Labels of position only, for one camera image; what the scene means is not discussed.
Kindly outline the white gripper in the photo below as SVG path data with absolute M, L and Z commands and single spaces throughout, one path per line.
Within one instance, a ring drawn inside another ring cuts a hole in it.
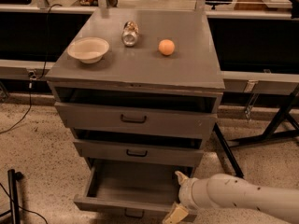
M 188 178 L 181 171 L 175 171 L 180 184 L 178 198 L 180 203 L 173 203 L 170 212 L 164 217 L 163 224 L 179 224 L 188 214 L 189 210 L 197 210 L 198 206 L 192 196 L 192 186 L 195 184 L 195 178 Z

